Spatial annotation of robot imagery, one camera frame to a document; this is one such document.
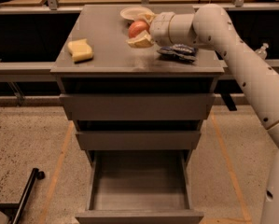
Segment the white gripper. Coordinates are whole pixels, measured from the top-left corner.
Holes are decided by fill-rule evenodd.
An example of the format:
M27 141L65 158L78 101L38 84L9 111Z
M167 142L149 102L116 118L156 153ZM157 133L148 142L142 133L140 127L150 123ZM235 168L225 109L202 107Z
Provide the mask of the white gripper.
M127 44L135 49L150 48L154 45L154 41L161 47L171 46L172 41L169 35L169 27L173 17L173 12L162 12L157 16L154 13L136 14L133 17L134 21L144 21L148 25L151 24L149 28L150 34L144 30L136 37L128 39Z

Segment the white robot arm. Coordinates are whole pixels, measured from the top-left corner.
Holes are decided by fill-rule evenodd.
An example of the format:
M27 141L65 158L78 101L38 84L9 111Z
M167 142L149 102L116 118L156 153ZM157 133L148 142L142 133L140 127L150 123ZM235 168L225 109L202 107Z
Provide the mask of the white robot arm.
M184 44L216 51L230 69L263 127L278 146L266 188L260 224L279 224L279 74L260 58L237 34L226 10L206 4L196 12L153 13L133 8L126 16L147 24L131 36L129 46L148 48Z

